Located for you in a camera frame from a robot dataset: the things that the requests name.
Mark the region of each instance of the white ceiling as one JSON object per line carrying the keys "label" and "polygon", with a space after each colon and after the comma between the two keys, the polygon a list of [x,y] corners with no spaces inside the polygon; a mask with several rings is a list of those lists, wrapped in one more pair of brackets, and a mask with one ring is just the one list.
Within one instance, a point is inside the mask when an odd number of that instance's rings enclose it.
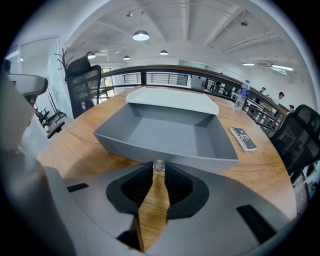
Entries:
{"label": "white ceiling", "polygon": [[42,56],[48,61],[49,52],[52,51],[52,47],[56,47],[56,45],[57,38],[38,40],[23,44],[21,46],[21,57],[23,57],[25,61],[29,61],[38,59],[38,57]]}
{"label": "white ceiling", "polygon": [[[268,20],[243,10],[235,0],[111,0],[96,19],[70,45],[69,52],[123,51],[161,43],[194,44],[212,48],[235,63],[269,63],[290,66],[291,76],[308,76],[304,63]],[[150,39],[134,41],[137,30]]]}

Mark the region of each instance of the black rectangular slot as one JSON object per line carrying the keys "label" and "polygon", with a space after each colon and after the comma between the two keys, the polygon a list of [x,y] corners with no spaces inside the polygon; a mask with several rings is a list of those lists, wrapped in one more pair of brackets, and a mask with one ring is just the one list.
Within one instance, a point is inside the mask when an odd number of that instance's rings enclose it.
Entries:
{"label": "black rectangular slot", "polygon": [[77,190],[82,190],[84,188],[89,187],[86,183],[79,183],[76,185],[72,185],[72,186],[67,186],[66,189],[71,193]]}
{"label": "black rectangular slot", "polygon": [[251,205],[239,206],[236,210],[261,244],[276,234],[274,229]]}

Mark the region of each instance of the wood grain tabletop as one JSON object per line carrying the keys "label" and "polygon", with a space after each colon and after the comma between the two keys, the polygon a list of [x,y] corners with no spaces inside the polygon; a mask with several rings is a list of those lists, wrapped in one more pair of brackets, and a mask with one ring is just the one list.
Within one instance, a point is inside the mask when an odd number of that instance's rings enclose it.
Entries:
{"label": "wood grain tabletop", "polygon": [[[43,166],[56,168],[62,178],[109,172],[137,164],[107,152],[93,132],[126,104],[128,93],[140,87],[136,86],[109,98],[65,125],[39,154],[38,161]],[[297,215],[294,191],[287,170],[268,137],[244,111],[234,110],[231,101],[209,97],[219,106],[218,119],[239,158],[239,163],[222,175],[243,183],[274,204],[290,220],[294,219]],[[229,131],[231,127],[244,129],[257,149],[243,151]],[[165,229],[168,207],[164,173],[154,171],[152,187],[139,208],[144,250],[147,250]]]}

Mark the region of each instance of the gray plastic tray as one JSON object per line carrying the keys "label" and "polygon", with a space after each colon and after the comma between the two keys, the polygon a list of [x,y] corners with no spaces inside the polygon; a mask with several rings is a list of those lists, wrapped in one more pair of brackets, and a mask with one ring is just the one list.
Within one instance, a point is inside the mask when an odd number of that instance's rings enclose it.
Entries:
{"label": "gray plastic tray", "polygon": [[215,115],[127,103],[94,133],[110,153],[137,162],[163,160],[222,173],[238,161]]}

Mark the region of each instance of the window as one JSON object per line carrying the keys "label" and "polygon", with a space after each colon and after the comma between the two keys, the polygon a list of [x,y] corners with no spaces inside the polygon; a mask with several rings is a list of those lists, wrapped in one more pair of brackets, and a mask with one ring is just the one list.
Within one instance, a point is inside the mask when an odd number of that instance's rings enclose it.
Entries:
{"label": "window", "polygon": [[[101,70],[102,75],[111,71],[111,68],[103,68]],[[108,90],[106,91],[106,87],[108,86],[113,86],[112,83],[112,77],[105,77],[105,78],[101,78],[101,84],[100,84],[100,102],[104,102],[105,100],[107,100],[107,97],[112,97],[115,96],[115,90]]]}

